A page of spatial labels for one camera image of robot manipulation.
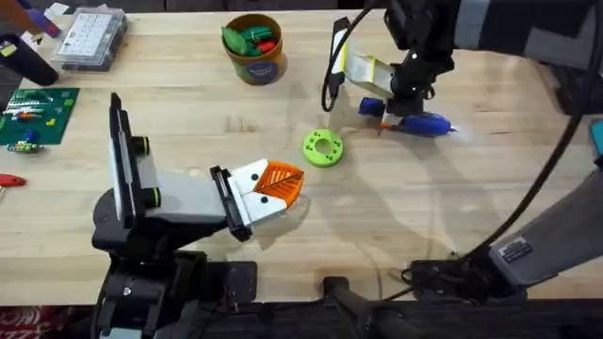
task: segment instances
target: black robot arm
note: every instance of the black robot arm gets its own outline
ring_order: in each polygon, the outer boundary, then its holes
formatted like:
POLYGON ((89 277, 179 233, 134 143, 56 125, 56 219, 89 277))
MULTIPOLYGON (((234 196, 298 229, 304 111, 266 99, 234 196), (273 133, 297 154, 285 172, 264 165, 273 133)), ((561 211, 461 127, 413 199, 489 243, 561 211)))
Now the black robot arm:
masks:
POLYGON ((391 0, 384 21, 408 54, 392 64, 387 112, 421 114, 455 49, 491 51, 586 69, 593 49, 590 0, 391 0))

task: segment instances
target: green ring light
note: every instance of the green ring light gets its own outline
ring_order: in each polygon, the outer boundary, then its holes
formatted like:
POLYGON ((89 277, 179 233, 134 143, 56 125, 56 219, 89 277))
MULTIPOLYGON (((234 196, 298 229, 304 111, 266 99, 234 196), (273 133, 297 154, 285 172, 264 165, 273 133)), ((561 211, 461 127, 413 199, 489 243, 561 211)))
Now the green ring light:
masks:
POLYGON ((317 129, 303 140, 303 155, 310 164, 317 167, 330 167, 336 164, 343 155, 343 140, 329 129, 317 129), (328 143, 329 153, 317 150, 318 143, 328 143))

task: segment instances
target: white label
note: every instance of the white label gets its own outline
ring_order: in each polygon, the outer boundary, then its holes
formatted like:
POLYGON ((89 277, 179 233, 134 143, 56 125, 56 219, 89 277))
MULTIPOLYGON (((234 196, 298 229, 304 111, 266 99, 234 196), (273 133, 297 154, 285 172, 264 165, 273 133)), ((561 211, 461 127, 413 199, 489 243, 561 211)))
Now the white label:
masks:
POLYGON ((60 55, 92 57, 111 22, 111 14, 79 14, 58 50, 60 55))

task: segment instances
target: cable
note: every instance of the cable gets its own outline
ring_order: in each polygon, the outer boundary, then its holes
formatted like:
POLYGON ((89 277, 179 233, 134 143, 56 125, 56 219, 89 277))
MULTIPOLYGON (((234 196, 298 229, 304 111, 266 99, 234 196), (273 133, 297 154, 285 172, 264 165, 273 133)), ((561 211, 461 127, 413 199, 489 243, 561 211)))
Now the cable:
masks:
MULTIPOLYGON (((603 0, 595 0, 595 38, 593 42, 593 52, 591 53, 591 57, 589 60, 589 66, 586 73, 586 79, 584 81, 584 86, 582 88, 582 95, 579 97, 578 109, 575 109, 572 117, 567 122, 565 126, 565 130, 562 133, 562 136, 555 146, 552 154, 546 161, 542 170, 536 177, 536 180, 531 185, 530 189, 521 200, 521 202, 517 205, 514 211, 509 215, 507 220, 500 225, 490 236, 488 236, 485 240, 483 240, 477 247, 475 247, 472 251, 465 254, 461 258, 454 261, 450 266, 460 266, 469 259, 471 259, 474 255, 479 254, 481 251, 486 250, 490 245, 492 245, 495 241, 497 241, 503 234, 505 234, 513 224, 519 219, 519 217, 526 211, 528 206, 530 206, 531 202, 534 200, 538 192, 541 190, 546 180, 550 176, 551 172, 557 166, 557 163, 563 156, 563 153, 567 149, 570 141, 574 137, 574 134, 578 130, 579 123, 582 120, 582 116, 584 112, 588 108, 588 104, 590 103, 591 95, 593 93, 593 88, 595 87, 595 81, 599 76, 599 70, 601 69, 601 59, 603 58, 603 0)), ((384 301, 391 301, 393 299, 397 299, 401 296, 404 296, 418 287, 425 286, 432 282, 437 276, 442 274, 443 271, 448 270, 449 267, 444 267, 444 269, 440 269, 434 272, 430 277, 425 279, 423 282, 418 282, 415 285, 411 285, 410 287, 388 297, 385 298, 384 301)))
POLYGON ((327 72, 324 74, 324 81, 322 82, 322 92, 320 93, 320 104, 322 105, 322 109, 325 112, 331 112, 335 106, 335 101, 337 96, 331 93, 331 103, 327 105, 327 88, 329 87, 329 77, 331 76, 331 72, 333 71, 333 66, 337 61, 337 56, 339 56, 339 52, 343 48, 343 45, 346 43, 348 38, 350 37, 351 32, 356 28, 356 26, 367 16, 367 14, 377 7, 379 0, 372 0, 365 8, 362 9, 360 14, 354 18, 351 22, 350 27, 346 30, 346 33, 343 34, 341 40, 335 47, 333 54, 329 57, 329 66, 327 66, 327 72))

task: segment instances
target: red object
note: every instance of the red object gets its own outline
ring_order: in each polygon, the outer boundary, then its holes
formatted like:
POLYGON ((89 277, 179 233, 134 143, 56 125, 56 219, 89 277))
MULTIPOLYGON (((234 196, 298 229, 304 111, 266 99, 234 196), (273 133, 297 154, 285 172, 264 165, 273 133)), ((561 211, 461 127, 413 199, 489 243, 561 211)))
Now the red object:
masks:
POLYGON ((1 187, 17 187, 24 186, 25 179, 19 178, 18 176, 10 174, 0 174, 0 186, 1 187))
POLYGON ((272 48, 276 47, 276 43, 274 41, 264 41, 258 43, 255 47, 259 48, 262 51, 262 54, 266 54, 272 50, 272 48))
POLYGON ((60 331, 68 321, 70 307, 33 306, 0 308, 0 339, 41 339, 60 331))

